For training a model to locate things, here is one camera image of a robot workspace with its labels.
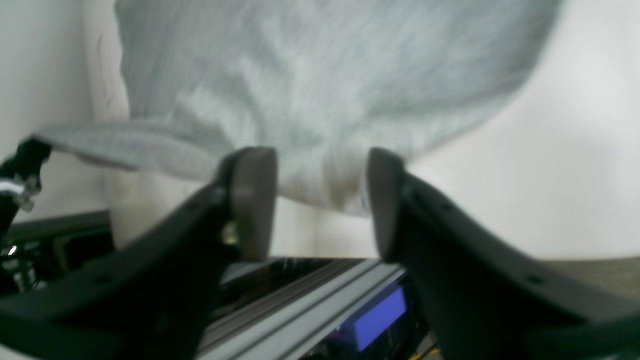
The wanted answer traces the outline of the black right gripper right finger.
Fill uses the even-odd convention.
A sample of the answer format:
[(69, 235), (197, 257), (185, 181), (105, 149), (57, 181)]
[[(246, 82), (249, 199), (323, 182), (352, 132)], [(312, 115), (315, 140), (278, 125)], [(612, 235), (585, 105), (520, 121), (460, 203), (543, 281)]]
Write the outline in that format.
[(369, 150), (366, 196), (379, 257), (413, 279), (444, 359), (639, 358), (638, 300), (505, 243), (390, 150)]

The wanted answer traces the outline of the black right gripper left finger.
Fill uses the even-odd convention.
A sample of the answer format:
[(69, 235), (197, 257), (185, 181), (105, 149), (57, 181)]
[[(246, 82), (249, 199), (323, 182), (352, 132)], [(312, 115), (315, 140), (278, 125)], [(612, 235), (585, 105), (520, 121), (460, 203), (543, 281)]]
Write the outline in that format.
[(226, 269), (268, 258), (277, 183), (274, 148), (230, 153), (127, 248), (2, 297), (1, 344), (46, 360), (194, 358)]

